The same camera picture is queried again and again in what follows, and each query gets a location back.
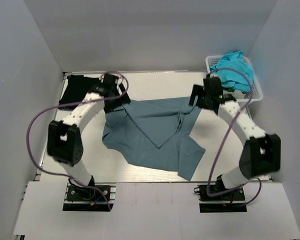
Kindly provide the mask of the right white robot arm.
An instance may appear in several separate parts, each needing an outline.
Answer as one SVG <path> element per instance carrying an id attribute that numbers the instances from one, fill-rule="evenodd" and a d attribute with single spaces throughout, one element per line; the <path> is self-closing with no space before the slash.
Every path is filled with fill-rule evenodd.
<path id="1" fill-rule="evenodd" d="M 208 196 L 226 200 L 249 180 L 280 170 L 281 138 L 266 133 L 243 113 L 235 97 L 223 93 L 217 76 L 207 77 L 203 85 L 192 87 L 189 105 L 213 111 L 228 124 L 228 130 L 236 134 L 243 146 L 238 166 L 220 175 Z"/>

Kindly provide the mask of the white plastic laundry basket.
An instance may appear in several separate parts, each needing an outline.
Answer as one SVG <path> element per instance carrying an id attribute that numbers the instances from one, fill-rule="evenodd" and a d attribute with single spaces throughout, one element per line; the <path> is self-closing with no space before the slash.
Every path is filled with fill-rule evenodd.
<path id="1" fill-rule="evenodd" d="M 222 56 L 223 55 L 210 55 L 205 58 L 205 64 L 206 64 L 206 69 L 207 69 L 208 73 L 213 73 L 213 71 L 210 70 L 210 67 L 212 65 L 216 64 Z M 248 63 L 253 69 L 253 66 L 252 66 L 250 60 L 245 56 L 243 56 L 243 58 L 244 58 L 244 61 L 246 63 Z M 261 90 L 261 87 L 260 87 L 260 84 L 259 84 L 259 81 L 257 79 L 254 69 L 253 69 L 253 72 L 254 72 L 253 85 L 251 85 L 249 80 L 246 78 L 247 82 L 250 85 L 250 92 L 245 92 L 245 100 L 238 101 L 239 103 L 245 103 L 249 100 L 249 98 L 252 98 L 251 102 L 258 102 L 258 101 L 262 100 L 262 98 L 263 98 L 262 90 Z"/>

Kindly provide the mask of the grey t-shirt in basket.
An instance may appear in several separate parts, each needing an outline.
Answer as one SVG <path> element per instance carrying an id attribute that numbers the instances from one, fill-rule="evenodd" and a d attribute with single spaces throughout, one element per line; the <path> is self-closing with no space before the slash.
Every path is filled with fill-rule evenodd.
<path id="1" fill-rule="evenodd" d="M 231 91 L 230 94 L 236 99 L 237 102 L 245 100 L 246 97 L 246 94 L 244 92 L 241 92 L 236 89 Z"/>

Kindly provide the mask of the folded black t-shirt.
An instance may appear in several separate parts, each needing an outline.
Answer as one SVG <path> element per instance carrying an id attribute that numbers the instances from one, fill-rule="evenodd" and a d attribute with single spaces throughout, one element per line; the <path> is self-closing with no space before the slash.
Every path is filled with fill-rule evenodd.
<path id="1" fill-rule="evenodd" d="M 98 77 L 86 77 L 84 75 L 68 75 L 67 76 L 67 87 L 59 100 L 59 110 L 72 111 L 78 105 L 74 106 L 61 106 L 64 104 L 82 102 L 89 90 L 93 88 L 94 85 L 100 83 Z"/>

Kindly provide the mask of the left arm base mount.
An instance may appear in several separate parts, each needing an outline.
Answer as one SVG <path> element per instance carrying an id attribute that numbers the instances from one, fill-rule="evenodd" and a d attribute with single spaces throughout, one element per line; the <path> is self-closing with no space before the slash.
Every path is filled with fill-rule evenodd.
<path id="1" fill-rule="evenodd" d="M 110 208 L 115 203 L 116 184 L 96 184 L 105 195 Z M 89 189 L 88 192 L 81 191 L 79 186 L 67 184 L 62 210 L 64 212 L 110 212 L 104 197 L 97 190 Z"/>

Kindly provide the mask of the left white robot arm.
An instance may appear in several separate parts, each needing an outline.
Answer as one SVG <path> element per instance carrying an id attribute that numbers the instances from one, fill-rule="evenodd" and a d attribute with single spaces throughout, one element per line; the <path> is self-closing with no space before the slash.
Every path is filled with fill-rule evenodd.
<path id="1" fill-rule="evenodd" d="M 99 112 L 110 113 L 131 102 L 127 79 L 118 72 L 106 72 L 100 77 L 69 75 L 67 87 L 58 109 L 68 110 L 63 119 L 48 126 L 47 154 L 65 170 L 78 193 L 89 200 L 95 196 L 93 176 L 86 169 L 82 133 Z"/>

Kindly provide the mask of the turquoise t-shirt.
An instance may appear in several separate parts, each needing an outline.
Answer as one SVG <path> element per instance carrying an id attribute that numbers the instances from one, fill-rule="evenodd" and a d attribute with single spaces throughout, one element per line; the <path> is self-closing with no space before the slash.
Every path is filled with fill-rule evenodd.
<path id="1" fill-rule="evenodd" d="M 209 68 L 218 75 L 221 85 L 226 89 L 233 89 L 243 93 L 251 91 L 250 84 L 254 82 L 254 71 L 244 60 L 242 51 L 231 51 L 223 55 L 216 64 Z"/>

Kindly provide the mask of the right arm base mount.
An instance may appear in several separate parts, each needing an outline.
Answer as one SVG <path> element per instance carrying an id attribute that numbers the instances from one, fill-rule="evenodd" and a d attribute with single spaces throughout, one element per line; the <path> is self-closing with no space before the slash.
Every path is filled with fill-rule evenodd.
<path id="1" fill-rule="evenodd" d="M 199 198 L 200 213 L 245 213 L 246 198 L 242 188 L 230 193 L 210 197 L 207 195 L 207 184 L 201 184 L 193 189 Z"/>

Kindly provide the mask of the grey-blue t-shirt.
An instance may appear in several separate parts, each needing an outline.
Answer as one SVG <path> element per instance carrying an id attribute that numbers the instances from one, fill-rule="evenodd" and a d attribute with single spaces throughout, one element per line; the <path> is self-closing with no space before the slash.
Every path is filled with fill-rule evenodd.
<path id="1" fill-rule="evenodd" d="M 190 181 L 205 149 L 190 136 L 201 110 L 188 97 L 132 100 L 106 113 L 103 144 L 135 166 Z"/>

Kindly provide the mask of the green item in basket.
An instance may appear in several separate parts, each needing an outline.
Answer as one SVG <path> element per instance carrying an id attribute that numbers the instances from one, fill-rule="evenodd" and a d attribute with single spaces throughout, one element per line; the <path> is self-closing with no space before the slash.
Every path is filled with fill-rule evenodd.
<path id="1" fill-rule="evenodd" d="M 226 92 L 230 92 L 230 93 L 233 93 L 235 91 L 235 89 L 228 88 L 228 87 L 224 87 L 223 90 L 226 91 Z"/>

